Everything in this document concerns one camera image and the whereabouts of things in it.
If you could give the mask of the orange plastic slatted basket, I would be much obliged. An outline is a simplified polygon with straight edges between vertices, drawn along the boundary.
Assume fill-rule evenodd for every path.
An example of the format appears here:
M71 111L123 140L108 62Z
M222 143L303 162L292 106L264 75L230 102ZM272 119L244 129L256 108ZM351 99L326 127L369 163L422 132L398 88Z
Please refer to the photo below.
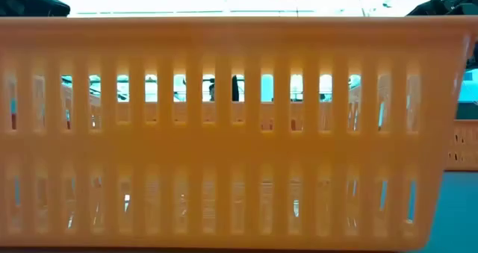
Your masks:
M0 18L0 248L405 251L477 16Z
M478 119L455 120L445 169L478 172Z

